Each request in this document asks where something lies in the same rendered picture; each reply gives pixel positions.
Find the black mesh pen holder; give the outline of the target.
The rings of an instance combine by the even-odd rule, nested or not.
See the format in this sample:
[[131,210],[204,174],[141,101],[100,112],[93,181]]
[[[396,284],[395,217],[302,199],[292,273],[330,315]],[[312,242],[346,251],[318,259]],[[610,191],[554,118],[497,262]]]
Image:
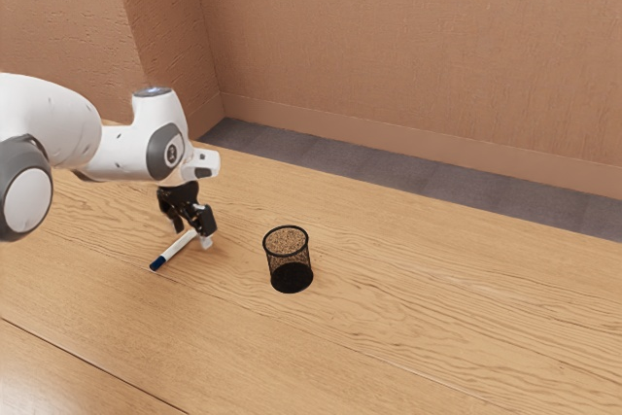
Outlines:
[[282,294],[297,294],[313,282],[309,235],[297,225],[279,225],[262,239],[270,274],[270,284]]

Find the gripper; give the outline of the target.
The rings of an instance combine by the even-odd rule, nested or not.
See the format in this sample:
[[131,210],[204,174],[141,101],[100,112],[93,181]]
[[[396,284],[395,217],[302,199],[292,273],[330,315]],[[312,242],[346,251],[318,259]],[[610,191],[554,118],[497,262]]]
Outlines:
[[199,184],[196,181],[176,187],[158,187],[156,198],[160,211],[170,219],[177,233],[185,226],[180,217],[186,217],[188,224],[197,232],[203,250],[213,245],[213,235],[218,230],[210,205],[198,204]]

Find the white pen with blue cap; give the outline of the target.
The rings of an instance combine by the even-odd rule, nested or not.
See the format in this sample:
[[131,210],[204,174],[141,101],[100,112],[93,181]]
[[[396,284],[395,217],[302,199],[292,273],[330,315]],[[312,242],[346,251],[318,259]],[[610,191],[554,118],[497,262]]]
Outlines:
[[183,250],[197,236],[195,230],[188,230],[178,239],[176,239],[166,250],[164,250],[155,260],[153,260],[149,268],[151,271],[157,271],[181,250]]

